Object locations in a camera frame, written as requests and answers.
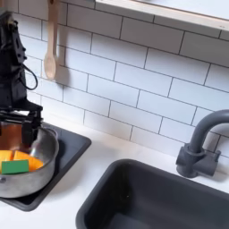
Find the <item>green sponge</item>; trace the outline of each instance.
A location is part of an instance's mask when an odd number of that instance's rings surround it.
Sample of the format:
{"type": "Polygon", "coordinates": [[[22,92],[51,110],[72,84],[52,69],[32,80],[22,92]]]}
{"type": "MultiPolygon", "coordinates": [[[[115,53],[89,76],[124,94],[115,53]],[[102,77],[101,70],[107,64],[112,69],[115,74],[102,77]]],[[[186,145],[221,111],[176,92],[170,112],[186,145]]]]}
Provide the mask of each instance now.
{"type": "Polygon", "coordinates": [[[22,174],[29,171],[29,161],[3,161],[2,174],[22,174]]]}

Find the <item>white subway tile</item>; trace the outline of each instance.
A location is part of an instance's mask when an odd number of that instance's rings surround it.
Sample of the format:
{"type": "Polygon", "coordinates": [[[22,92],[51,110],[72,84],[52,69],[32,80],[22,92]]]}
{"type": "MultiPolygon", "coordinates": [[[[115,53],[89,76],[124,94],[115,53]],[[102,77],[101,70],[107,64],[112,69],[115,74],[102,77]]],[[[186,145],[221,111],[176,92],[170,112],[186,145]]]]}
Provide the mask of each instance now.
{"type": "Polygon", "coordinates": [[[219,124],[212,128],[211,131],[219,133],[229,138],[229,123],[219,124]]]}
{"type": "MultiPolygon", "coordinates": [[[[43,21],[42,39],[47,41],[47,22],[43,21]]],[[[91,33],[58,25],[57,44],[77,49],[83,52],[90,52],[91,33]]]]}
{"type": "MultiPolygon", "coordinates": [[[[34,77],[32,75],[26,74],[26,82],[31,88],[35,86],[34,77]]],[[[63,100],[63,86],[52,81],[38,78],[38,87],[34,92],[56,100],[63,100]]]]}
{"type": "Polygon", "coordinates": [[[96,9],[99,11],[114,13],[114,14],[129,17],[129,18],[139,19],[139,20],[148,21],[148,22],[152,22],[154,19],[154,15],[152,15],[152,14],[147,14],[147,13],[137,12],[137,11],[133,11],[133,10],[129,10],[129,9],[124,9],[124,8],[109,5],[109,4],[97,3],[96,9]]]}
{"type": "MultiPolygon", "coordinates": [[[[47,0],[20,0],[19,13],[34,18],[46,20],[48,19],[47,0]]],[[[67,19],[67,4],[60,3],[58,22],[65,25],[67,19]]]]}
{"type": "Polygon", "coordinates": [[[159,152],[177,157],[183,143],[159,134],[133,127],[131,141],[159,152]]]}
{"type": "Polygon", "coordinates": [[[229,92],[229,68],[212,64],[205,85],[229,92]]]}
{"type": "Polygon", "coordinates": [[[24,62],[24,64],[31,69],[36,76],[41,76],[41,60],[38,60],[36,58],[33,58],[31,56],[27,56],[27,60],[24,62]]]}
{"type": "Polygon", "coordinates": [[[160,16],[155,17],[154,23],[185,30],[185,31],[195,32],[195,33],[207,35],[214,38],[218,38],[220,33],[220,30],[214,28],[210,28],[198,24],[192,24],[185,21],[177,21],[170,18],[160,17],[160,16]]]}
{"type": "Polygon", "coordinates": [[[169,97],[213,111],[227,109],[229,101],[226,92],[177,79],[173,80],[169,97]]]}
{"type": "Polygon", "coordinates": [[[5,3],[5,8],[10,11],[10,12],[18,12],[18,1],[19,0],[6,0],[4,1],[5,3]]]}
{"type": "Polygon", "coordinates": [[[30,102],[41,105],[41,96],[40,95],[27,91],[27,98],[30,102]]]}
{"type": "Polygon", "coordinates": [[[88,92],[129,106],[136,106],[139,90],[90,75],[88,92]]]}
{"type": "Polygon", "coordinates": [[[144,89],[162,96],[167,96],[172,78],[118,63],[114,80],[134,88],[144,89]]]}
{"type": "Polygon", "coordinates": [[[129,140],[131,137],[130,125],[88,111],[85,113],[84,125],[121,139],[129,140]]]}
{"type": "Polygon", "coordinates": [[[211,114],[212,112],[203,108],[197,108],[195,117],[193,119],[192,125],[197,126],[197,124],[207,115],[211,114]]]}
{"type": "Polygon", "coordinates": [[[68,4],[76,4],[76,5],[92,8],[92,9],[95,6],[94,1],[87,1],[87,0],[86,1],[85,0],[62,0],[62,2],[65,2],[65,3],[68,3],[68,4]]]}
{"type": "MultiPolygon", "coordinates": [[[[208,111],[203,108],[197,108],[197,112],[195,114],[193,124],[194,126],[197,126],[197,124],[207,115],[211,114],[211,111],[208,111]]],[[[224,135],[226,137],[229,137],[229,123],[219,124],[211,129],[212,132],[219,133],[221,135],[224,135]]]]}
{"type": "MultiPolygon", "coordinates": [[[[42,65],[42,77],[47,79],[44,65],[42,65]]],[[[88,84],[88,74],[83,72],[78,72],[70,68],[65,68],[62,66],[57,67],[55,82],[61,83],[65,86],[71,88],[85,90],[87,89],[88,84]]]]}
{"type": "Polygon", "coordinates": [[[140,92],[138,108],[187,124],[191,124],[196,109],[195,106],[145,91],[140,92]]]}
{"type": "Polygon", "coordinates": [[[71,27],[119,38],[122,17],[83,7],[68,7],[68,22],[71,27]]]}
{"type": "Polygon", "coordinates": [[[178,54],[183,31],[124,18],[121,39],[178,54]]]}
{"type": "MultiPolygon", "coordinates": [[[[189,143],[194,130],[195,128],[193,126],[164,118],[162,121],[160,134],[171,139],[189,143]]],[[[216,144],[218,143],[218,139],[219,135],[209,132],[205,139],[203,148],[214,152],[216,144]]]]}
{"type": "Polygon", "coordinates": [[[69,48],[66,49],[66,66],[112,80],[115,74],[115,62],[85,54],[69,48]]]}
{"type": "Polygon", "coordinates": [[[47,112],[52,116],[63,118],[70,122],[83,124],[83,109],[46,97],[42,97],[42,106],[44,107],[44,112],[47,112]]]}
{"type": "Polygon", "coordinates": [[[94,34],[91,53],[137,67],[144,67],[147,48],[94,34]]]}
{"type": "Polygon", "coordinates": [[[204,84],[209,64],[187,57],[168,54],[155,49],[148,50],[146,69],[175,78],[204,84]]]}
{"type": "Polygon", "coordinates": [[[71,104],[102,115],[108,115],[110,101],[89,93],[64,87],[64,103],[71,104]]]}
{"type": "Polygon", "coordinates": [[[152,132],[159,131],[162,120],[162,117],[159,115],[151,114],[115,102],[111,102],[109,116],[121,122],[138,126],[152,132]]]}
{"type": "Polygon", "coordinates": [[[13,14],[13,18],[19,23],[19,33],[32,38],[41,39],[41,20],[17,13],[13,14]]]}
{"type": "MultiPolygon", "coordinates": [[[[40,60],[44,60],[47,53],[47,42],[21,36],[21,42],[26,48],[26,55],[31,55],[40,60]]],[[[64,65],[64,47],[57,46],[57,60],[60,65],[64,65]]]]}
{"type": "Polygon", "coordinates": [[[216,150],[221,151],[222,155],[229,157],[228,149],[229,149],[229,139],[224,136],[221,136],[216,150]]]}
{"type": "Polygon", "coordinates": [[[220,35],[221,39],[229,40],[229,31],[222,31],[220,35]]]}
{"type": "Polygon", "coordinates": [[[181,55],[229,66],[229,42],[186,32],[181,55]]]}

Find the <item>wooden spoon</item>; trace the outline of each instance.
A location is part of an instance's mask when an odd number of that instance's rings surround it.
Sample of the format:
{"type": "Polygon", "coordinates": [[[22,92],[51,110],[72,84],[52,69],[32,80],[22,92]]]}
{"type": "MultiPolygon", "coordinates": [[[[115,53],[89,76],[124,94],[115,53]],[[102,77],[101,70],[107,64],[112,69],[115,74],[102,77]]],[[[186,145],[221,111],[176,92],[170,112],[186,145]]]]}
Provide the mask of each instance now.
{"type": "Polygon", "coordinates": [[[57,20],[59,11],[59,0],[48,1],[48,41],[47,41],[47,54],[45,57],[44,65],[47,77],[50,80],[55,78],[57,58],[56,58],[56,40],[57,40],[57,20]]]}

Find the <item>tiled wall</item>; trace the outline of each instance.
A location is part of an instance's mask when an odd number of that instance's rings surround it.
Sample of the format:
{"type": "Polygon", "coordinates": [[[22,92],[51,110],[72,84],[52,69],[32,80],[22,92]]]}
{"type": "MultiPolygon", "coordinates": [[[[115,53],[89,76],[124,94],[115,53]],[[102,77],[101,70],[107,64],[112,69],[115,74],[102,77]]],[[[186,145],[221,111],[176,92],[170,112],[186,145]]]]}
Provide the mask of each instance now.
{"type": "MultiPolygon", "coordinates": [[[[63,0],[52,82],[42,67],[47,0],[7,6],[20,23],[26,65],[39,76],[29,97],[53,115],[177,156],[200,119],[229,108],[227,32],[63,0]]],[[[229,168],[229,124],[214,128],[204,148],[222,150],[219,169],[229,168]]]]}

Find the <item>white countertop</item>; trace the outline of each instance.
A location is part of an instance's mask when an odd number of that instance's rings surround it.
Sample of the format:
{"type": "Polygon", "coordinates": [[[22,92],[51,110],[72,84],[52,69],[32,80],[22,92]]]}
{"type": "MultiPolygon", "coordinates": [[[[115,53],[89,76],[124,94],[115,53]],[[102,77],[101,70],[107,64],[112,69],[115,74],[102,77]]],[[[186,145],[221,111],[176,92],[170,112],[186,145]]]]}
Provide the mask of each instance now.
{"type": "MultiPolygon", "coordinates": [[[[103,172],[118,159],[136,159],[176,174],[175,157],[53,116],[45,115],[45,121],[89,137],[92,145],[34,211],[23,212],[0,202],[0,227],[3,229],[76,228],[78,209],[103,172]]],[[[213,179],[200,176],[193,181],[229,193],[229,176],[225,174],[216,173],[213,179]]]]}

